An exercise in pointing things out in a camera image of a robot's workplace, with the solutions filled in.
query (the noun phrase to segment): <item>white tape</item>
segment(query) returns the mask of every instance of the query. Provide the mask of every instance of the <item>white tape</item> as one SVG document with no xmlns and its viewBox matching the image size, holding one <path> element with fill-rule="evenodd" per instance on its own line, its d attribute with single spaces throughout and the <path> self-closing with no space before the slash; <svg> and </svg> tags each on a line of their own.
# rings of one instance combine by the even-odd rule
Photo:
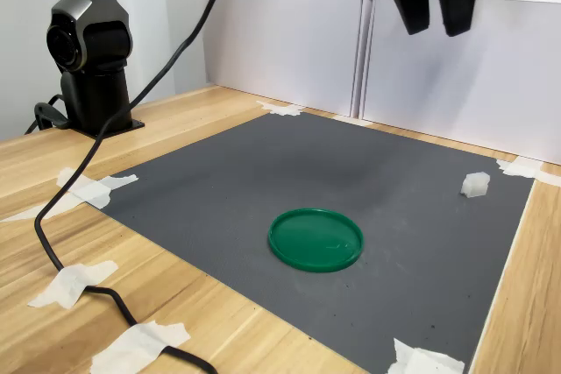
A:
<svg viewBox="0 0 561 374">
<path fill-rule="evenodd" d="M 267 102 L 257 101 L 263 106 L 263 109 L 269 109 L 271 112 L 269 114 L 278 114 L 279 116 L 299 116 L 302 109 L 305 109 L 303 105 L 290 104 L 287 106 L 273 105 Z"/>
<path fill-rule="evenodd" d="M 517 175 L 528 179 L 536 179 L 542 183 L 561 187 L 561 177 L 545 173 L 541 170 L 542 161 L 518 157 L 513 162 L 497 159 L 497 164 L 499 164 L 499 168 L 503 170 L 502 172 L 506 175 Z"/>
<path fill-rule="evenodd" d="M 57 186 L 62 187 L 72 176 L 75 170 L 72 168 L 63 168 L 60 170 L 59 178 L 56 181 Z M 53 206 L 53 208 L 45 215 L 45 219 L 49 219 L 55 215 L 62 214 L 85 201 L 98 209 L 106 207 L 110 202 L 110 192 L 116 188 L 126 186 L 133 181 L 138 180 L 136 175 L 115 178 L 105 177 L 99 181 L 89 179 L 85 175 L 78 177 L 78 180 L 71 186 L 64 196 Z M 19 214 L 10 216 L 0 222 L 20 221 L 23 219 L 32 219 L 37 216 L 46 203 L 41 203 L 31 209 L 27 209 Z"/>
<path fill-rule="evenodd" d="M 445 354 L 410 348 L 394 339 L 396 362 L 387 374 L 462 374 L 464 363 Z"/>
<path fill-rule="evenodd" d="M 178 347 L 191 336 L 182 323 L 161 326 L 151 321 L 126 330 L 92 359 L 91 374 L 133 374 L 145 368 L 166 346 Z"/>
<path fill-rule="evenodd" d="M 347 116 L 334 116 L 333 120 L 337 120 L 338 122 L 345 122 L 350 124 L 356 124 L 357 126 L 369 126 L 372 122 L 367 120 L 358 120 L 357 118 L 347 117 Z"/>
<path fill-rule="evenodd" d="M 97 285 L 107 279 L 118 268 L 111 260 L 99 265 L 72 265 L 63 268 L 37 298 L 27 303 L 29 307 L 44 307 L 58 302 L 69 309 L 78 301 L 84 288 Z"/>
</svg>

